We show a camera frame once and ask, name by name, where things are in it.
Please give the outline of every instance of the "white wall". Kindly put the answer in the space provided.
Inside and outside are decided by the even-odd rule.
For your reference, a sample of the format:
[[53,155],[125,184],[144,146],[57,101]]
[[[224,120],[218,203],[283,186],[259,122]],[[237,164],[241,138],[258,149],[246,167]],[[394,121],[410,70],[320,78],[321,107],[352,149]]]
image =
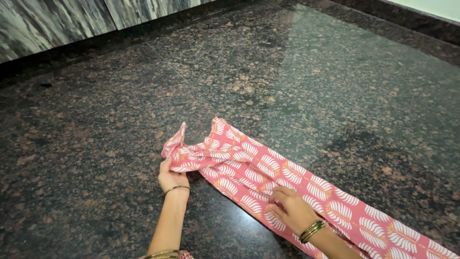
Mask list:
[[403,6],[411,7],[460,22],[460,0],[388,0]]

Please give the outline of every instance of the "grey marble panel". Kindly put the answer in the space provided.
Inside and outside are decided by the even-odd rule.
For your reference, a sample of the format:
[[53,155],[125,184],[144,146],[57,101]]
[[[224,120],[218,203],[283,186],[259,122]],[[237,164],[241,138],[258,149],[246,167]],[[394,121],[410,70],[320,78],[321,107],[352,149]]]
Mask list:
[[117,29],[145,23],[213,0],[105,0]]
[[115,29],[104,0],[0,0],[0,63]]

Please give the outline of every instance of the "fabric fold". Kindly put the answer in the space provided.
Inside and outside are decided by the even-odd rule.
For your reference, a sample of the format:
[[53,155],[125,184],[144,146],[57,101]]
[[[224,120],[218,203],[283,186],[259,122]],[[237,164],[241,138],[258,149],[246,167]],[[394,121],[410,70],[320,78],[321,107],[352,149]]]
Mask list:
[[198,170],[217,190],[269,229],[311,257],[326,256],[298,237],[266,209],[275,186],[294,189],[322,217],[327,227],[363,258],[460,259],[415,230],[338,189],[274,150],[215,117],[203,143],[184,144],[186,124],[161,152],[172,156],[171,170]]

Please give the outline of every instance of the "granite floor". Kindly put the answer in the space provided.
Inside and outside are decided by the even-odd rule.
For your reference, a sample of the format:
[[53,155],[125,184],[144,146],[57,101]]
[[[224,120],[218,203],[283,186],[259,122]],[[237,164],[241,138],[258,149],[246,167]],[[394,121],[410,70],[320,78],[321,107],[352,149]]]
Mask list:
[[[460,49],[322,1],[258,1],[0,90],[0,258],[136,258],[162,144],[214,116],[460,253]],[[197,173],[182,248],[307,258]]]

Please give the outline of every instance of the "woman's left hand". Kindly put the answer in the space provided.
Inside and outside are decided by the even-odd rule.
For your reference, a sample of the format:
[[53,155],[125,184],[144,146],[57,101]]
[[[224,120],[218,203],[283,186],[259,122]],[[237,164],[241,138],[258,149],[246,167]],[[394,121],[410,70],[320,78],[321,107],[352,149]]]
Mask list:
[[[187,175],[185,173],[177,173],[169,170],[171,161],[172,159],[169,157],[160,164],[160,174],[158,175],[158,181],[160,182],[161,189],[166,192],[167,190],[176,186],[190,187],[189,180],[187,179]],[[189,192],[190,190],[187,188],[176,188],[170,191],[170,193],[187,194],[187,196]]]

